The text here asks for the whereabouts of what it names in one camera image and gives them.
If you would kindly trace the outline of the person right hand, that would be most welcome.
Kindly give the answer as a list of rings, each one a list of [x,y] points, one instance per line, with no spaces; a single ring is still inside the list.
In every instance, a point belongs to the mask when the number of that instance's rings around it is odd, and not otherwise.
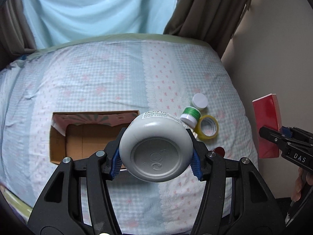
[[[301,189],[303,188],[303,185],[305,184],[302,180],[302,175],[304,173],[303,168],[298,169],[298,177],[294,184],[294,190],[292,191],[291,200],[293,202],[298,201],[301,198]],[[313,184],[313,177],[311,173],[306,174],[306,182],[312,186]]]

